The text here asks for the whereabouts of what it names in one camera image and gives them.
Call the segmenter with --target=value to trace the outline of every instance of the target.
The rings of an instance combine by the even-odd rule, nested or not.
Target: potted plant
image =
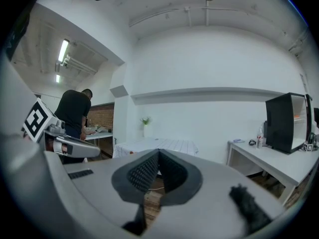
[[[144,125],[143,128],[143,136],[144,137],[150,137],[150,128],[149,128],[149,124],[151,122],[151,117],[146,117],[146,118],[141,118],[141,122]]]

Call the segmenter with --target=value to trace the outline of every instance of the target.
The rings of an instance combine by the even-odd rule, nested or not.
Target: small plant
[[[141,118],[141,122],[144,125],[148,125],[151,122],[151,117]]]

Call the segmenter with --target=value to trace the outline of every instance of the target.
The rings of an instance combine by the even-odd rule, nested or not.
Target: black t-shirt
[[[65,124],[81,133],[82,116],[86,117],[91,108],[91,101],[87,95],[75,90],[66,91],[55,111],[55,115],[65,121]]]

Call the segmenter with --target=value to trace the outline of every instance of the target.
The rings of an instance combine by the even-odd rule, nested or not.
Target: white cloth
[[[174,150],[193,156],[197,156],[198,153],[198,148],[193,141],[147,137],[134,142],[116,144],[113,150],[113,158],[125,157],[130,155],[130,152],[140,152],[147,149]]]

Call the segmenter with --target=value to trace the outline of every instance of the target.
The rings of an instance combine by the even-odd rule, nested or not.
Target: plastic bottle
[[[263,146],[263,138],[264,138],[264,124],[262,124],[257,132],[257,141],[256,148],[260,149]]]

